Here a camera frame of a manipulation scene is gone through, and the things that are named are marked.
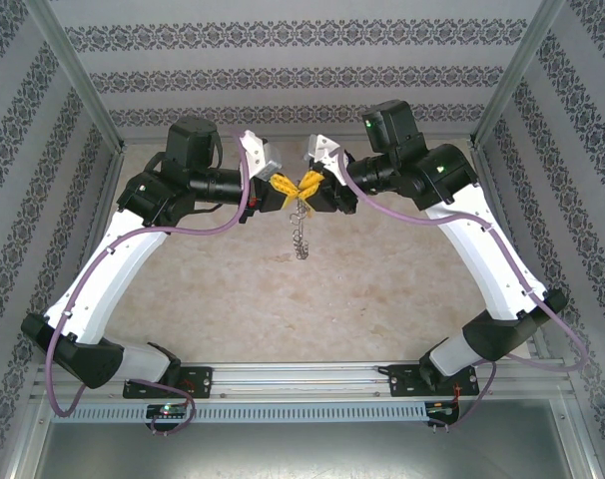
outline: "patterned wallpaper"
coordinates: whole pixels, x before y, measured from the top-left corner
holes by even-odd
[[[126,140],[180,115],[259,133],[361,134],[412,104],[426,133],[469,134],[540,0],[165,2],[52,6]]]
[[[80,269],[111,158],[25,5],[0,0],[0,472],[42,361],[21,321]]]
[[[605,471],[605,0],[565,4],[484,150],[520,253],[569,294],[590,353],[574,385]],[[545,337],[575,360],[557,327]]]

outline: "black mounting bracket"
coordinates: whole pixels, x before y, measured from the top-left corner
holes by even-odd
[[[209,399],[212,391],[213,370],[205,366],[181,366],[177,389],[189,393],[194,399]],[[125,399],[181,399],[182,395],[156,387],[148,387],[133,381],[125,381]]]
[[[419,364],[392,364],[380,366],[377,371],[389,378],[391,397],[454,396],[459,388],[461,396],[477,396],[480,393],[475,369],[471,366],[439,383],[432,390],[420,377]]]

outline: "metal panel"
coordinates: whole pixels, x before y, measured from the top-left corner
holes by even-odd
[[[9,457],[9,466],[0,477],[20,479],[36,475],[52,416],[46,398],[40,404],[27,405]]]
[[[577,400],[558,399],[549,404],[573,477],[604,478]]]
[[[60,424],[141,424],[145,422],[145,404],[88,404],[79,406],[70,417],[54,416]],[[423,402],[379,404],[374,402],[331,404],[200,404],[194,422],[220,423],[323,423],[426,421]],[[159,419],[158,423],[182,422]]]
[[[142,425],[53,424],[36,477],[562,479],[571,474],[546,401],[493,401],[449,434],[403,422],[193,424],[163,438]]]

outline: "metal chain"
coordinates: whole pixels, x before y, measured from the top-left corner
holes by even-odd
[[[296,227],[292,233],[292,239],[294,240],[294,250],[296,251],[297,259],[306,259],[309,256],[309,244],[304,240],[303,224],[304,218],[306,217],[306,206],[297,199],[296,212],[290,215],[290,222]]]

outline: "aluminum frame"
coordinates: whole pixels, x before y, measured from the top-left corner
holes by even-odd
[[[103,140],[110,146],[110,150],[118,150],[123,144],[123,139],[89,74],[83,68],[81,59],[74,50],[70,39],[59,23],[49,0],[26,0],[25,6],[65,70],[72,86],[81,97],[83,105],[101,132]]]
[[[540,359],[544,364],[563,364],[560,359]],[[227,405],[247,409],[248,406],[263,408],[288,408],[293,405],[313,409],[321,407],[406,407],[415,406],[415,412],[390,416],[382,420],[422,420],[420,407],[424,401],[451,399],[441,397],[391,397],[388,378],[378,373],[380,365],[407,364],[416,361],[380,362],[337,362],[337,363],[218,363],[212,367],[212,391],[209,399],[197,399],[197,408],[219,408]],[[190,363],[189,366],[204,364]],[[490,368],[480,366],[476,370],[478,384],[484,387]],[[36,473],[39,458],[47,439],[51,424],[65,422],[55,418],[45,397],[44,367],[40,366],[30,391],[25,419],[19,431],[10,467],[3,477],[11,479],[31,478]],[[60,367],[54,371],[56,390],[62,404],[69,404],[80,382]],[[86,407],[109,411],[126,404],[144,407],[146,404],[165,403],[164,400],[131,400],[122,396],[123,383],[109,382],[98,389],[88,389],[83,397]],[[473,401],[474,396],[462,396],[461,401]],[[576,478],[600,479],[602,471],[590,443],[584,419],[577,405],[575,392],[568,374],[534,369],[511,360],[498,362],[498,372],[484,400],[548,400],[554,414],[556,427],[564,447],[570,470]],[[214,414],[207,422],[250,422],[239,417],[235,421],[221,415],[217,421]],[[96,416],[82,422],[119,423],[125,422],[117,416],[113,420]],[[284,417],[273,422],[285,421]]]

